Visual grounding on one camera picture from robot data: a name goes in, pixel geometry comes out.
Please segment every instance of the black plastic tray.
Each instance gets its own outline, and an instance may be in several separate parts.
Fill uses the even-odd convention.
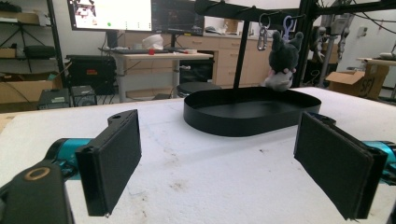
[[[301,112],[321,101],[297,91],[265,87],[198,91],[184,99],[184,120],[205,133],[242,137],[297,125]]]

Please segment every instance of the wall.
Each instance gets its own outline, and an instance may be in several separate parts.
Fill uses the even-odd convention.
[[[61,41],[62,54],[65,57],[68,54],[80,55],[99,55],[98,48],[102,47],[105,41],[104,32],[85,32],[85,31],[72,31],[69,14],[67,11],[68,0],[52,0],[55,10],[55,17],[58,25],[59,38]],[[373,2],[374,0],[357,0],[358,3]],[[45,5],[46,0],[12,0],[11,3],[22,6],[26,12],[31,12],[34,9],[39,9],[48,12]],[[300,0],[279,0],[279,1],[262,1],[262,0],[227,0],[229,4],[241,5],[246,7],[256,6],[258,8],[275,9],[275,8],[296,8],[300,5]],[[332,3],[333,0],[325,0],[324,4]],[[396,13],[393,11],[380,11],[368,13],[373,18],[380,20],[396,21]],[[210,18],[205,19],[206,26],[212,25],[221,27],[223,19]],[[368,33],[365,37],[356,37],[356,33],[361,25],[368,27]],[[238,30],[242,30],[243,23],[239,22]],[[390,30],[396,31],[396,23],[384,23],[384,26]],[[255,34],[259,31],[257,22],[251,25]],[[2,33],[12,32],[9,27],[0,25]],[[45,28],[46,32],[32,31],[34,34],[40,35],[40,38],[51,40],[50,29]],[[346,70],[348,66],[360,66],[360,62],[356,60],[359,57],[377,57],[380,52],[388,52],[396,40],[396,35],[391,34],[385,30],[379,30],[378,27],[371,21],[361,18],[356,18],[350,27],[350,35],[346,40],[346,51],[344,59],[339,63],[338,70]],[[34,67],[35,71],[40,70],[53,70],[56,69],[56,62],[42,62]],[[12,70],[18,68],[20,72],[27,72],[26,62],[13,62],[13,61],[0,61],[0,71]],[[386,80],[386,86],[393,86],[396,82],[396,68],[392,68]]]

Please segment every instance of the plush toy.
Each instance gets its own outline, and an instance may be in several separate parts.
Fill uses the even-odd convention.
[[[278,31],[274,32],[273,46],[269,57],[271,70],[261,86],[274,91],[286,91],[291,87],[303,38],[303,33],[298,32],[291,41],[285,42]]]

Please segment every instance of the computer monitor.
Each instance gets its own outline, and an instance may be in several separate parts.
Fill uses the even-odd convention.
[[[202,35],[205,17],[191,0],[151,0],[152,31],[171,35]]]
[[[195,13],[191,0],[66,0],[72,30],[106,31],[111,48],[116,31],[202,35],[205,17]]]
[[[67,0],[72,30],[149,31],[150,0]]]

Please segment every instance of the white tabletop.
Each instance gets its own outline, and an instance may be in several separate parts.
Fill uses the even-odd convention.
[[[360,140],[396,142],[396,107],[317,88],[320,114]],[[18,115],[0,134],[0,186],[43,159],[59,138],[92,138],[106,119],[138,109],[143,156],[110,218],[89,217],[80,181],[66,182],[80,223],[351,223],[293,158],[297,126],[250,137],[193,129],[183,100]],[[385,223],[396,188],[380,184],[369,219]]]

